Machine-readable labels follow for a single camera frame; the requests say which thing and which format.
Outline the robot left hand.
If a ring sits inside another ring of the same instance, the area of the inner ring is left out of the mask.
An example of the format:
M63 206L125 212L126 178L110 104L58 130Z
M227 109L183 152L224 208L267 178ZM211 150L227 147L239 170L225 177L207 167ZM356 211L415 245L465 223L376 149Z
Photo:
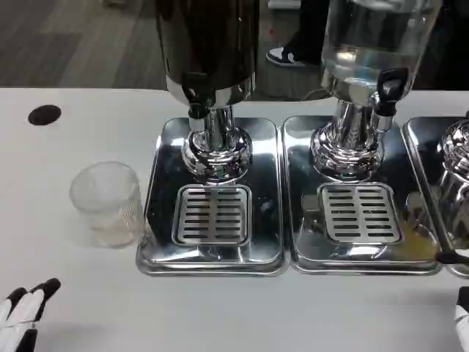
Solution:
M18 287L1 301L1 351L34 351L37 323L48 300L61 285L57 278L52 278L31 290Z

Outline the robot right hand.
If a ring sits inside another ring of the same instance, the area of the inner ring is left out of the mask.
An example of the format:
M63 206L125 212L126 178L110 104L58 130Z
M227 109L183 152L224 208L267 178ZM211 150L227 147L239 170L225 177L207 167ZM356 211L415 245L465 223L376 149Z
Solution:
M446 264L468 264L468 250L448 250L437 254L437 261ZM454 325L463 351L468 352L468 286L458 291L455 306Z

